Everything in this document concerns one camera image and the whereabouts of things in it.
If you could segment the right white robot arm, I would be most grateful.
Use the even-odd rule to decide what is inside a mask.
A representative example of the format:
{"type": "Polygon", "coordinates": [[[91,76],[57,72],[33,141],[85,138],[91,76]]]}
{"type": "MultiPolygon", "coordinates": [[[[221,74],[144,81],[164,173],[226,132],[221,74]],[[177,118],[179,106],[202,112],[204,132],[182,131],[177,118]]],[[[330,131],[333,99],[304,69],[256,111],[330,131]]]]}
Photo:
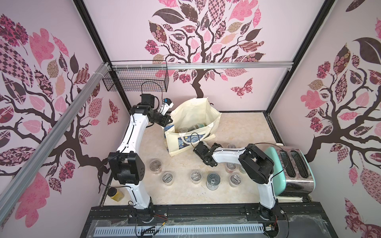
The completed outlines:
{"type": "Polygon", "coordinates": [[[219,163],[240,164],[252,181],[258,184],[260,205],[271,210],[276,205],[272,178],[274,162],[255,144],[243,148],[223,148],[220,144],[211,147],[205,142],[199,142],[193,152],[201,158],[204,164],[215,167],[219,163]]]}

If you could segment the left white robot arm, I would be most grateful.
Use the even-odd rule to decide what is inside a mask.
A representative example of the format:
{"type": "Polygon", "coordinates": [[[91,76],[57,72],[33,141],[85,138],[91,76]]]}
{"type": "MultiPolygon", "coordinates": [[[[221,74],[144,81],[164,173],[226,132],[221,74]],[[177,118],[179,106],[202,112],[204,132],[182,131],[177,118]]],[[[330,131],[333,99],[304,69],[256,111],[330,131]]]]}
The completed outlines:
{"type": "Polygon", "coordinates": [[[139,156],[143,134],[149,124],[165,127],[172,123],[168,110],[173,107],[171,99],[165,98],[160,108],[155,108],[158,98],[152,94],[141,94],[141,102],[130,110],[130,121],[126,134],[116,152],[111,152],[107,163],[113,180],[119,182],[115,189],[126,190],[135,209],[148,209],[152,199],[148,195],[143,179],[145,164],[139,156]]]}

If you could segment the cream canvas tote bag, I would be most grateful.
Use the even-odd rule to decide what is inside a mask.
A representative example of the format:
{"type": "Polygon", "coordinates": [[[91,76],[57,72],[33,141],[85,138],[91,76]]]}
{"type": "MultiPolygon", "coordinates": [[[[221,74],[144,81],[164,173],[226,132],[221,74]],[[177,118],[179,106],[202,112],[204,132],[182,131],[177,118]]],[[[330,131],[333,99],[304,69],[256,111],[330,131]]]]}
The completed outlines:
{"type": "Polygon", "coordinates": [[[192,149],[199,141],[215,138],[222,114],[207,98],[193,98],[169,115],[172,123],[164,127],[165,145],[171,157],[192,149]]]}

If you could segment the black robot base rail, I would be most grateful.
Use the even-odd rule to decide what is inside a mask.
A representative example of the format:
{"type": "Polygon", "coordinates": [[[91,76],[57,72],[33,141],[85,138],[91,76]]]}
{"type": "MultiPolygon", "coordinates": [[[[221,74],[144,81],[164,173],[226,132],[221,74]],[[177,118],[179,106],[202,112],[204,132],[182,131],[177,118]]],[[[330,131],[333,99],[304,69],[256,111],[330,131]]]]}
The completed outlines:
{"type": "Polygon", "coordinates": [[[335,238],[337,236],[323,207],[318,202],[282,203],[272,210],[257,203],[98,206],[90,210],[83,238],[94,238],[97,227],[262,224],[263,234],[200,235],[172,238],[335,238]]]}

